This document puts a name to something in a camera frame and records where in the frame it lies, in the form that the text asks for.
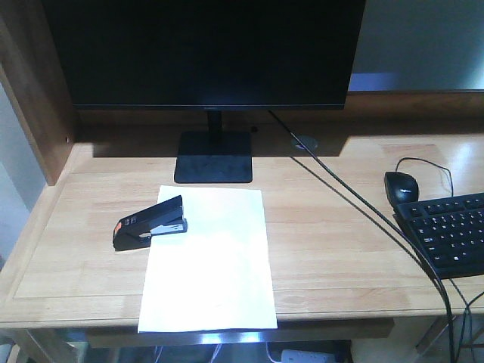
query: black keyboard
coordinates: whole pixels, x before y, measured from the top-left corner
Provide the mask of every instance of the black keyboard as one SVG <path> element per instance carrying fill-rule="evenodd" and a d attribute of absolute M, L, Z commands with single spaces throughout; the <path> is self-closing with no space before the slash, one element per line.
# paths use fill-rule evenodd
<path fill-rule="evenodd" d="M 484 193 L 403 203 L 395 212 L 440 278 L 484 274 Z"/>

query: white paper sheet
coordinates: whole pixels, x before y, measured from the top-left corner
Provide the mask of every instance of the white paper sheet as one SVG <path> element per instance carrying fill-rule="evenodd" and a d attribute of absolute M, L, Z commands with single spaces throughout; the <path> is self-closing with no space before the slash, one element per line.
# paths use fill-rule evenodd
<path fill-rule="evenodd" d="M 154 237 L 139 332 L 277 328 L 260 191 L 160 188 L 188 231 Z"/>

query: white wall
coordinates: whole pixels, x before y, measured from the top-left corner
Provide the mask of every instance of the white wall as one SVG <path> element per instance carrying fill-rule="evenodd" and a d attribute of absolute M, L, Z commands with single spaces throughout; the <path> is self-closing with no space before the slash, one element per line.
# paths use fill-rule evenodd
<path fill-rule="evenodd" d="M 0 84 L 0 254 L 6 259 L 45 178 Z"/>
<path fill-rule="evenodd" d="M 484 89 L 483 0 L 367 0 L 350 90 Z"/>

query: stapler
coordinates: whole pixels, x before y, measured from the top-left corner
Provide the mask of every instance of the stapler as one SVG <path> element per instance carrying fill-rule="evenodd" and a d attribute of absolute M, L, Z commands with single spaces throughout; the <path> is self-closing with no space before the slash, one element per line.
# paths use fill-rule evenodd
<path fill-rule="evenodd" d="M 121 218 L 113 231 L 113 247 L 116 251 L 145 248 L 151 245 L 151 237 L 154 235 L 186 231 L 183 200 L 182 196 L 178 195 Z"/>

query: computer mouse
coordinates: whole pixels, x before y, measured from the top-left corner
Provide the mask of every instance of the computer mouse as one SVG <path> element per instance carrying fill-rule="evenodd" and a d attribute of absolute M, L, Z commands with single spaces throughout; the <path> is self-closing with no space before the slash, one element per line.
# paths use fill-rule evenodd
<path fill-rule="evenodd" d="M 418 200 L 418 184 L 413 176 L 404 172 L 386 172 L 384 181 L 386 197 L 393 208 Z"/>

